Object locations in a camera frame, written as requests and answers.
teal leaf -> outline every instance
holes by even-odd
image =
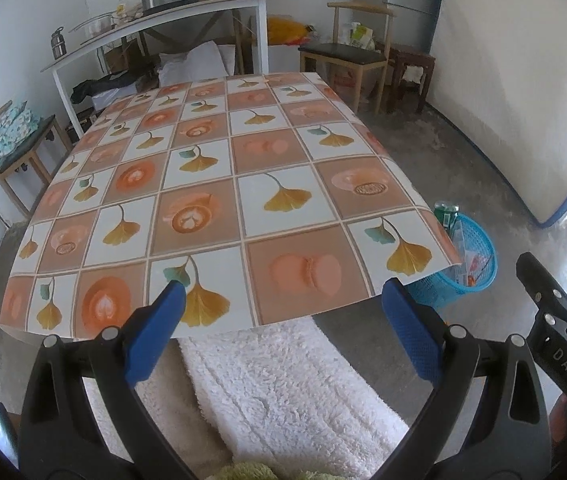
[[[190,285],[190,276],[185,270],[185,264],[181,267],[166,267],[166,269],[164,269],[164,276],[168,282],[176,280],[182,283],[183,286]]]
[[[387,231],[383,224],[379,227],[368,227],[364,230],[364,232],[369,236],[369,238],[381,245],[393,244],[397,241],[396,238],[393,237],[392,233]]]
[[[41,285],[41,299],[48,301],[50,299],[50,284]]]
[[[308,133],[312,134],[312,135],[326,135],[327,134],[327,132],[323,128],[321,128],[321,126],[318,127],[318,128],[310,128],[308,130]]]

concrete floor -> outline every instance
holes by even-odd
[[[567,224],[536,228],[521,202],[499,174],[466,139],[435,111],[417,116],[412,96],[391,116],[360,116],[387,147],[426,202],[451,200],[481,224],[498,253],[499,273],[484,292],[470,294],[446,307],[448,322],[464,325],[477,337],[504,340],[512,333],[527,335],[535,306],[515,276],[519,254],[532,251],[567,291]],[[0,249],[0,305],[7,276],[25,226],[12,229]],[[378,300],[315,316],[330,341],[387,404],[412,423],[431,391],[415,374],[403,348],[388,326]],[[0,330],[0,400],[20,412],[36,348],[15,341]],[[559,390],[541,374],[547,405]],[[455,452],[470,425],[481,382],[470,397],[443,455]]]

yellow ginkgo leaf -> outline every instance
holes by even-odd
[[[279,186],[275,196],[263,205],[263,209],[266,211],[292,211],[302,208],[310,198],[312,198],[312,193],[305,189],[287,189]]]
[[[141,226],[137,222],[121,220],[112,231],[103,237],[103,243],[108,245],[124,244],[137,234],[139,229],[141,229]]]
[[[88,187],[86,187],[86,189],[79,191],[74,196],[74,200],[76,200],[77,202],[85,202],[86,200],[88,200],[89,198],[92,198],[97,193],[99,193],[98,188],[96,188],[94,186],[88,186]]]
[[[122,134],[124,134],[125,132],[129,132],[129,131],[130,131],[129,127],[124,126],[123,128],[119,128],[118,130],[113,131],[113,132],[110,134],[110,136],[111,136],[111,137],[116,137],[116,136],[122,135]]]
[[[289,94],[286,94],[288,97],[303,97],[304,95],[310,95],[312,92],[308,92],[307,90],[294,90]]]
[[[75,162],[74,160],[72,160],[70,163],[68,163],[61,171],[60,173],[67,173],[68,171],[72,171],[74,170],[74,168],[76,168],[79,165],[78,162]]]
[[[37,321],[45,330],[52,330],[62,319],[61,311],[52,302],[49,302],[37,314]]]
[[[412,276],[415,272],[423,272],[432,257],[433,254],[427,247],[409,244],[403,238],[399,238],[399,247],[388,258],[386,267],[393,272]]]
[[[140,145],[137,146],[138,150],[145,150],[146,148],[151,148],[155,144],[160,143],[163,137],[150,137],[150,139],[144,140]]]
[[[39,248],[39,244],[36,243],[34,240],[30,240],[28,243],[26,243],[23,246],[23,249],[21,249],[21,251],[19,252],[19,258],[21,258],[22,260],[29,258],[34,254],[34,251],[36,251],[38,248]]]
[[[273,119],[276,119],[275,116],[273,115],[254,114],[254,117],[248,119],[244,124],[265,124],[265,123],[269,123]]]
[[[322,146],[332,146],[338,148],[339,146],[347,146],[352,144],[355,140],[352,137],[345,135],[330,134],[319,141]]]
[[[197,158],[193,158],[193,160],[186,162],[179,169],[181,171],[190,171],[191,173],[194,173],[195,171],[207,170],[209,167],[217,164],[217,162],[218,158],[214,158],[213,156],[199,155]]]
[[[196,108],[193,108],[192,111],[193,112],[207,112],[209,110],[214,110],[214,108],[216,108],[217,105],[209,105],[209,104],[204,104],[201,106],[198,106]]]
[[[230,311],[230,301],[195,283],[185,297],[185,312],[181,321],[188,326],[210,326]]]

